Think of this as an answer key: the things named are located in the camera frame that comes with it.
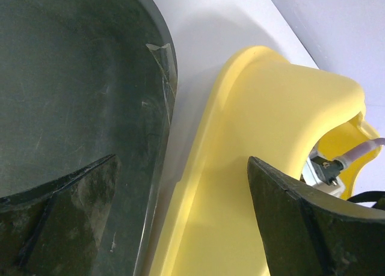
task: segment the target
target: scratched plastic surface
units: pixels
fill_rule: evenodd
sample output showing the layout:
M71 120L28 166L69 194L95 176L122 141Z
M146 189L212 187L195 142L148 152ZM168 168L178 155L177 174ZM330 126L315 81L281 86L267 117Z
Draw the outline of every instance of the scratched plastic surface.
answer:
M138 274L176 88L162 16L152 0L0 0L0 14L0 198L117 154L115 244L95 273Z

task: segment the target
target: electrical connector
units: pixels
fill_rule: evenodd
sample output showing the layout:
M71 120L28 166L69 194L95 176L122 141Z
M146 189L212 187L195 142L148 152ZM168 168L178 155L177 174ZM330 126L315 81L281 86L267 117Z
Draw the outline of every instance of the electrical connector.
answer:
M324 183L337 185L337 176L343 170L343 165L338 160L329 161L320 156L310 159L318 178Z

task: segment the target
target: white surface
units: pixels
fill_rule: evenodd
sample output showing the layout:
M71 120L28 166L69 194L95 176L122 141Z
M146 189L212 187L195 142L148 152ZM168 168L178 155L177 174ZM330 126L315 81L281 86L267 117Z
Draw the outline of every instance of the white surface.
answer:
M236 51L256 44L276 50L292 63L316 67L270 0L154 1L173 37L179 81L147 269L220 67Z
M366 120L385 135L385 0L273 0L320 69L353 78ZM385 151L367 164L354 193L385 190Z

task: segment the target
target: cable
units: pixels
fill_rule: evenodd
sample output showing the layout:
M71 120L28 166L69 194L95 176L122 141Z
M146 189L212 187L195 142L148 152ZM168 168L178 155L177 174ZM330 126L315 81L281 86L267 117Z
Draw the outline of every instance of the cable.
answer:
M385 210L385 192L384 191L368 191L355 195L347 199L352 203L376 202L372 208Z
M377 138L374 140L368 140L347 151L341 156L334 158L342 163L343 169L348 168L355 160L361 158L367 153L377 149L379 146L385 146L385 138Z

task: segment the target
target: yellow plastic housing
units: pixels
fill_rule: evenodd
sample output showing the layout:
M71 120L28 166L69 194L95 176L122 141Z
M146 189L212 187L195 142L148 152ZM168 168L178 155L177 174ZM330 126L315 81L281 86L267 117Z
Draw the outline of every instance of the yellow plastic housing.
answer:
M262 46L235 54L212 90L150 276L269 275L248 187L248 157L299 179L317 142L331 159L377 137L364 114L363 90L351 79L290 64ZM379 151L342 173L345 197Z

